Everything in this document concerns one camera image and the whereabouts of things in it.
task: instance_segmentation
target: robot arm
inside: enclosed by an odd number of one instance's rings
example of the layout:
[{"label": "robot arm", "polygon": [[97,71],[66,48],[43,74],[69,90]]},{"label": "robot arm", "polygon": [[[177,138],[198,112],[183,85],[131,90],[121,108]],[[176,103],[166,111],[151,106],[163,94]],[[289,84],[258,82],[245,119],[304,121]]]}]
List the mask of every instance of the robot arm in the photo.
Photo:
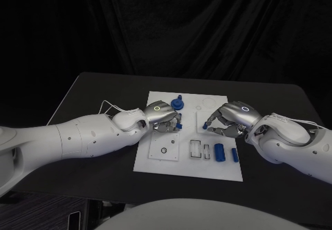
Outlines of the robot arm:
[{"label": "robot arm", "polygon": [[170,105],[162,101],[153,105],[157,110],[150,111],[149,106],[144,112],[136,109],[121,111],[114,116],[88,115],[52,126],[0,127],[0,196],[45,164],[114,152],[138,142],[150,125],[160,131],[157,124],[170,122],[173,118],[180,122]]},{"label": "robot arm", "polygon": [[306,175],[332,184],[330,130],[307,131],[290,118],[277,114],[261,117],[242,102],[224,104],[212,113],[206,126],[215,118],[228,128],[211,127],[208,131],[231,138],[241,137],[248,131],[245,142],[267,161],[287,163]]}]

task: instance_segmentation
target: white wire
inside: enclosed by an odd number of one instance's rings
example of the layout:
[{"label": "white wire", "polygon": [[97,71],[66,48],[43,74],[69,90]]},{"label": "white wire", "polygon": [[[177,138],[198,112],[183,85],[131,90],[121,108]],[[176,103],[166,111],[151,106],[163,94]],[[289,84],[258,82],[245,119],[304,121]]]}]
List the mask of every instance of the white wire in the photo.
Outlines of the white wire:
[{"label": "white wire", "polygon": [[102,109],[104,102],[107,102],[107,103],[111,105],[111,107],[107,109],[107,111],[105,111],[104,113],[107,113],[108,110],[110,110],[112,107],[114,107],[118,111],[121,111],[121,112],[134,112],[136,110],[138,110],[138,108],[137,108],[137,109],[133,109],[133,110],[123,110],[117,105],[111,104],[107,100],[104,100],[102,103],[101,103],[101,106],[100,106],[100,112],[101,112],[101,109]]},{"label": "white wire", "polygon": [[291,118],[289,118],[289,117],[286,117],[286,116],[281,116],[281,115],[278,115],[278,114],[276,114],[276,113],[273,113],[273,114],[277,115],[277,116],[280,116],[280,117],[283,117],[283,118],[286,118],[286,119],[289,119],[289,120],[291,120],[291,121],[296,121],[296,122],[300,122],[300,123],[313,125],[313,126],[316,126],[316,127],[320,127],[320,128],[323,128],[323,129],[329,130],[329,129],[325,128],[323,126],[319,126],[319,125],[316,124],[316,122],[313,122],[313,121],[297,120],[297,119],[291,119]]}]

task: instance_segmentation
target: blue object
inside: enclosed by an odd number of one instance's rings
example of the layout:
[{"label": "blue object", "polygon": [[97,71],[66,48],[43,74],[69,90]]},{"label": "blue object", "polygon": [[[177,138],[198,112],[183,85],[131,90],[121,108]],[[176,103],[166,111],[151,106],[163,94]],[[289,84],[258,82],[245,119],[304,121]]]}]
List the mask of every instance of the blue object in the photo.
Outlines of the blue object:
[{"label": "blue object", "polygon": [[182,129],[182,124],[176,123],[175,127],[179,128],[179,129]]},{"label": "blue object", "polygon": [[180,110],[185,106],[185,103],[182,101],[182,96],[177,96],[177,99],[172,100],[170,106],[175,108],[175,110]]},{"label": "blue object", "polygon": [[237,149],[232,148],[232,158],[234,158],[234,162],[238,162],[238,156],[237,156]]},{"label": "blue object", "polygon": [[203,126],[202,126],[202,129],[206,129],[208,128],[208,125],[206,125],[206,122],[203,123]]},{"label": "blue object", "polygon": [[215,144],[215,160],[218,162],[225,161],[225,151],[224,151],[224,145]]}]

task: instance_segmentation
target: black backdrop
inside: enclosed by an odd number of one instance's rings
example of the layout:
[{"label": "black backdrop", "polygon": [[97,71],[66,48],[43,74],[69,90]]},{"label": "black backdrop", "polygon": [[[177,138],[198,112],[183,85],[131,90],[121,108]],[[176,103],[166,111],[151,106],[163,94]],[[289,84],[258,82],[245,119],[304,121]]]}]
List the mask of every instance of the black backdrop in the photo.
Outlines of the black backdrop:
[{"label": "black backdrop", "polygon": [[0,125],[45,125],[84,71],[294,83],[330,124],[330,10],[328,0],[4,1]]}]

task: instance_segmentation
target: black table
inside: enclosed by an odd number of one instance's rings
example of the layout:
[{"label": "black table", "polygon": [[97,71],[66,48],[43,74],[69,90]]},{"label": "black table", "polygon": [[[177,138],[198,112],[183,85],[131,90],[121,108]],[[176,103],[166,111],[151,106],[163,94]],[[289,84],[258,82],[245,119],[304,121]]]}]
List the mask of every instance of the black table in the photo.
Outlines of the black table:
[{"label": "black table", "polygon": [[[49,124],[97,114],[102,100],[123,109],[146,107],[149,91],[227,95],[261,115],[273,112],[322,124],[296,85],[82,73]],[[89,159],[68,159],[35,170],[19,191],[143,204],[169,198],[234,203],[304,224],[332,226],[332,185],[289,165],[267,162],[254,147],[237,139],[244,182],[133,172],[137,144]]]}]

